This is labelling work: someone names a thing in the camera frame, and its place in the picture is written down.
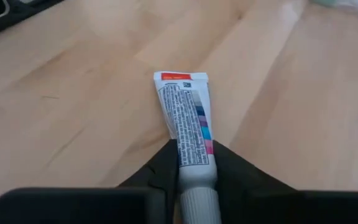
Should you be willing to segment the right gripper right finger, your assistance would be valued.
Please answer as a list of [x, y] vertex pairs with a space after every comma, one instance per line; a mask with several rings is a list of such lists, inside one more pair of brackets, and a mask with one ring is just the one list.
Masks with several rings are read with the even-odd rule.
[[223, 223], [294, 223], [295, 189], [214, 141]]

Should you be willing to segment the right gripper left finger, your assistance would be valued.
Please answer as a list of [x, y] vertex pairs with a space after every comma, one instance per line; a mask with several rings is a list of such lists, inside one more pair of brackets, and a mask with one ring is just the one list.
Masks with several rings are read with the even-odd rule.
[[138, 171], [118, 185], [129, 195], [128, 223], [173, 223], [178, 193], [178, 150], [169, 140]]

